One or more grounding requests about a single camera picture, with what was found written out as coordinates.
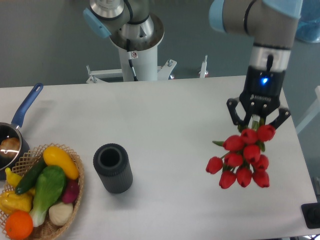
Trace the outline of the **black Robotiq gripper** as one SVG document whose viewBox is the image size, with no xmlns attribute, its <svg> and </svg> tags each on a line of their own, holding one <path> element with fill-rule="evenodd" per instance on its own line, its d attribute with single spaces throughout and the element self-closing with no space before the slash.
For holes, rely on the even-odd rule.
<svg viewBox="0 0 320 240">
<path fill-rule="evenodd" d="M 229 98 L 226 102 L 232 123 L 242 130 L 248 127 L 252 115 L 265 118 L 277 109 L 278 116 L 265 124 L 277 130 L 291 116 L 289 108 L 279 107 L 285 74 L 285 71 L 266 71 L 249 66 L 239 98 Z M 237 112 L 239 102 L 245 110 L 244 119 Z"/>
</svg>

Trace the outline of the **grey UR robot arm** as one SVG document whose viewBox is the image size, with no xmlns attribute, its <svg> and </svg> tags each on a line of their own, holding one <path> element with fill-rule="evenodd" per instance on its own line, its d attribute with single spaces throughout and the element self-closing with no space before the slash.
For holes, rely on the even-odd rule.
<svg viewBox="0 0 320 240">
<path fill-rule="evenodd" d="M 244 88 L 227 101 L 234 125 L 247 127 L 251 118 L 264 121 L 273 111 L 278 128 L 290 111 L 280 106 L 280 93 L 302 9 L 300 0 L 215 0 L 208 13 L 219 32 L 254 38 Z M 92 0 L 83 11 L 92 31 L 117 47 L 123 80 L 156 81 L 168 75 L 158 68 L 162 21 L 150 12 L 147 0 Z"/>
</svg>

